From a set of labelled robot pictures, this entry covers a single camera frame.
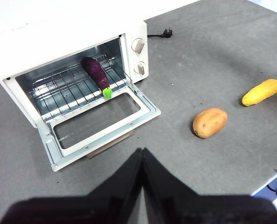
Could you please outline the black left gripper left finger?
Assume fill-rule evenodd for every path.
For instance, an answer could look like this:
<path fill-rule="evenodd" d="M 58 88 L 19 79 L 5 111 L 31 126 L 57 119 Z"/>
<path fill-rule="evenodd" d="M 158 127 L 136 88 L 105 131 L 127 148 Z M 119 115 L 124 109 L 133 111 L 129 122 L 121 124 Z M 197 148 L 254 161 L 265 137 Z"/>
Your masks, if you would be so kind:
<path fill-rule="evenodd" d="M 140 194 L 142 149 L 88 195 L 31 198 L 11 205 L 2 224 L 125 224 Z"/>

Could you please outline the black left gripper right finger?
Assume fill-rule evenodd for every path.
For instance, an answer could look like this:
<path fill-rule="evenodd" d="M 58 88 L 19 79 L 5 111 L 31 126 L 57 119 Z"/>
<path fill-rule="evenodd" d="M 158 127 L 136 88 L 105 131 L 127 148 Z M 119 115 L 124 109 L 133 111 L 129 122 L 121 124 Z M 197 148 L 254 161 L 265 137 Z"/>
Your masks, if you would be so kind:
<path fill-rule="evenodd" d="M 199 195 L 142 151 L 144 189 L 164 224 L 277 224 L 268 200 L 248 195 Z"/>

